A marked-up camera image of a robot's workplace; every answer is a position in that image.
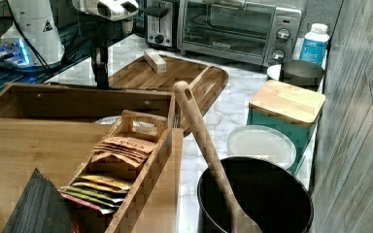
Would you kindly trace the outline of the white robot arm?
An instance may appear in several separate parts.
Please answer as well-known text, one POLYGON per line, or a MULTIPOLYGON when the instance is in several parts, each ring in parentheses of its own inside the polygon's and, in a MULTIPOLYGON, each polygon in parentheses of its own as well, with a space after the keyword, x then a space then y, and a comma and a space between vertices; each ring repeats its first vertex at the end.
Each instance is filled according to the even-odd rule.
POLYGON ((91 41, 91 68, 98 88, 109 88, 108 41, 117 34, 117 22, 122 31, 132 31, 133 18, 138 14, 136 0, 72 0, 78 11, 79 31, 91 41))

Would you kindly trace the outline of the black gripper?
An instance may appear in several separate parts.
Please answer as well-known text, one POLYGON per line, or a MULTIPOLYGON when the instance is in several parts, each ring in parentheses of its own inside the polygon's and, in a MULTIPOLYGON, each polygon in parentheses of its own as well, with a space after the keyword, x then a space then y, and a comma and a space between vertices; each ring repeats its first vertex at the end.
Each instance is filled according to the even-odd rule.
POLYGON ((109 31, 104 20, 91 23, 91 67, 98 88, 107 89, 108 81, 108 36, 109 31))

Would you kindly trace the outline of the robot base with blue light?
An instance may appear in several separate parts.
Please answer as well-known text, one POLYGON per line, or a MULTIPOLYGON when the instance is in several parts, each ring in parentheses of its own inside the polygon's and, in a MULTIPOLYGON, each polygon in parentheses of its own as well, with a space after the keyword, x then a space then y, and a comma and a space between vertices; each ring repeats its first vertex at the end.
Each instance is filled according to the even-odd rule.
POLYGON ((51 0, 0 0, 0 60, 21 69, 50 69, 63 55, 51 0))

